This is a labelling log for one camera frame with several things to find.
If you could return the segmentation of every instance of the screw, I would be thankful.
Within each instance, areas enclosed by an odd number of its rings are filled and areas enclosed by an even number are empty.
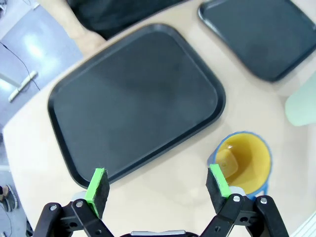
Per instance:
[[[260,200],[260,202],[262,203],[262,204],[267,204],[267,199],[265,198],[265,197],[262,197],[261,198],[261,200]]]
[[[50,206],[49,210],[53,211],[53,210],[56,210],[56,208],[57,208],[57,205],[52,205]]]
[[[82,205],[83,205],[82,201],[79,201],[79,202],[76,203],[76,207],[82,207]]]
[[[239,196],[234,196],[233,200],[236,201],[236,202],[239,202],[240,201],[240,197]]]

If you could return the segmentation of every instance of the rectangular black tray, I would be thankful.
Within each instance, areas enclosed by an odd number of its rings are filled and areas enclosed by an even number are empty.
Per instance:
[[[282,79],[316,48],[316,25],[290,0],[213,0],[198,13],[263,80]]]
[[[113,182],[215,122],[224,106],[221,83],[197,53],[154,24],[67,75],[48,111],[71,176],[87,187],[95,168]]]

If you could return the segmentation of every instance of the beige table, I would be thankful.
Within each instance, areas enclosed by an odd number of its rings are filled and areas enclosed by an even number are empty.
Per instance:
[[[274,156],[269,194],[292,233],[316,209],[316,127],[293,127],[284,116],[287,97],[316,69],[314,52],[286,78],[271,84],[254,77],[198,18],[200,0],[170,8],[118,35],[103,48],[150,23],[176,28],[222,82],[227,103],[220,119],[111,184],[103,220],[115,236],[132,230],[184,229],[200,234],[215,215],[205,187],[206,160],[228,134],[254,131]],[[316,22],[316,1],[297,0]],[[4,140],[14,182],[33,227],[48,202],[68,204],[82,191],[71,178],[55,139],[47,100],[54,85],[84,61],[50,83],[6,125]],[[236,236],[245,236],[235,228]],[[85,236],[76,233],[74,236]]]

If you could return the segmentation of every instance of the gray floor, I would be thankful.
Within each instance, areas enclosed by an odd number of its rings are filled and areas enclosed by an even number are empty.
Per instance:
[[[38,71],[35,82],[40,89],[82,58],[81,52],[63,28],[40,6],[28,12],[1,42],[24,61],[30,72]],[[0,71],[18,81],[27,76],[23,64],[2,45]],[[8,97],[13,90],[13,86],[0,79],[0,129],[38,92],[35,84],[31,83],[9,103]],[[8,161],[5,147],[0,143],[0,166],[6,164]],[[0,185],[5,184],[10,184],[15,189],[11,173],[0,169]],[[11,237],[25,236],[26,216],[20,203],[19,209],[10,212],[8,216],[0,208],[0,233],[5,232],[6,236],[10,236],[10,221]]]

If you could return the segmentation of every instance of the black shirt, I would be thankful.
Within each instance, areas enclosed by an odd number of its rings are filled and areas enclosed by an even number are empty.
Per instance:
[[[108,39],[184,0],[67,0],[82,25]]]

